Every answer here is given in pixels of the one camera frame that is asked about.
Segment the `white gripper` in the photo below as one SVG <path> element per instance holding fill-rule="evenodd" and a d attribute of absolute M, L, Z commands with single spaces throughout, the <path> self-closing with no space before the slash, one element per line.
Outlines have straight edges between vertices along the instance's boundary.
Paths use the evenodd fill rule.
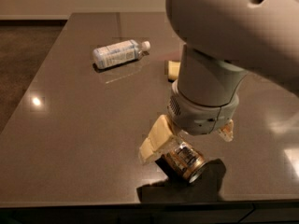
<path fill-rule="evenodd" d="M 157 161 L 163 154 L 178 146 L 179 139 L 173 124 L 190 135 L 218 132 L 225 142 L 231 142 L 234 139 L 233 115 L 238 104 L 239 98 L 235 94 L 227 105 L 197 105 L 183 96 L 175 81 L 171 86 L 171 96 L 167 105 L 168 116 L 161 115 L 157 118 L 139 148 L 141 163 Z"/>

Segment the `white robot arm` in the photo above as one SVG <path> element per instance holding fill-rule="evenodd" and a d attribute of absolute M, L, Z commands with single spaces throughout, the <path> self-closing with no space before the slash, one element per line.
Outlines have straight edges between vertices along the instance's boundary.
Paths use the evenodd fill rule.
<path fill-rule="evenodd" d="M 247 72 L 298 92 L 299 0 L 165 0 L 165 7 L 184 46 L 168 112 L 141 145 L 142 162 L 177 147 L 181 132 L 231 141 Z"/>

